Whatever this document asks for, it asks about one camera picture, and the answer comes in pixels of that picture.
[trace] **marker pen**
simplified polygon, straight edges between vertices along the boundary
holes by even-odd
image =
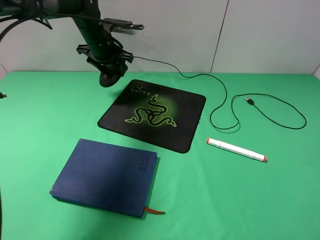
[[[248,157],[251,159],[255,159],[255,160],[258,160],[258,161],[261,161],[264,163],[267,162],[267,157],[264,155],[261,155],[259,153],[254,152],[254,151],[250,151],[250,150],[238,147],[238,146],[231,145],[231,144],[223,142],[223,141],[218,141],[218,140],[214,140],[212,138],[208,138],[206,140],[206,143],[209,145],[212,145],[212,146],[216,146],[217,148],[224,149],[224,150],[236,153],[236,154],[240,154],[242,156],[245,156],[245,157]]]

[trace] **green snake logo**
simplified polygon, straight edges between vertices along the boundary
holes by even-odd
[[[168,108],[165,105],[156,104],[158,95],[154,95],[151,100],[147,103],[150,105],[149,108],[137,107],[134,110],[135,116],[125,119],[127,123],[140,124],[142,121],[147,120],[148,124],[152,127],[159,127],[162,124],[166,123],[173,127],[176,127],[177,124],[171,116],[163,117],[168,111]]]

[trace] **blue book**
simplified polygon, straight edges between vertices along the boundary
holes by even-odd
[[[50,194],[55,199],[141,218],[157,153],[80,139]]]

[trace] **mouse pad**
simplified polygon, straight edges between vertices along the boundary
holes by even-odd
[[[183,154],[191,147],[205,102],[199,94],[132,80],[98,126]]]

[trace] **green tabletop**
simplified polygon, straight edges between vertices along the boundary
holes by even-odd
[[[320,81],[298,74],[216,74],[227,104],[213,116],[235,123],[236,94],[266,93],[307,118],[285,129],[239,97],[235,133],[215,130],[224,99],[207,76],[127,73],[110,88],[94,72],[12,72],[0,81],[0,186],[3,240],[318,240],[320,239]],[[132,79],[206,97],[191,149],[180,154],[101,129],[97,121]],[[281,124],[304,122],[292,108],[253,96]],[[267,156],[263,163],[206,144],[208,137]],[[49,191],[80,138],[154,151],[160,157],[144,219],[59,202]]]

